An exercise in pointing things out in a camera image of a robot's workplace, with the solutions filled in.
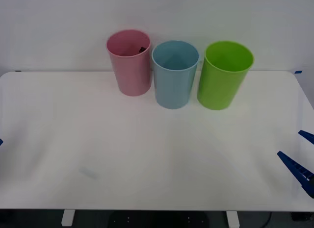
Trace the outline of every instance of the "cup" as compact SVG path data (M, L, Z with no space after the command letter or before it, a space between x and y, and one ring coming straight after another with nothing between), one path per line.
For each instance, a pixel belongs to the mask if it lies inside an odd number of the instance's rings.
M197 99L206 108L227 108L247 72L254 56L245 46L233 41L218 41L205 51Z
M178 109L188 103L199 54L183 41L167 41L153 49L156 101L162 107Z
M136 29L114 33L107 40L107 50L119 89L128 96L140 96L151 87L148 35Z

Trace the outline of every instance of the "table surface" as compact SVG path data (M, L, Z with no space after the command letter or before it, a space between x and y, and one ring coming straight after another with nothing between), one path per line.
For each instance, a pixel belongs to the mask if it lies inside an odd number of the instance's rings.
M314 171L314 111L293 74L249 72L232 105L159 106L113 72L0 79L0 208L314 211L276 155Z

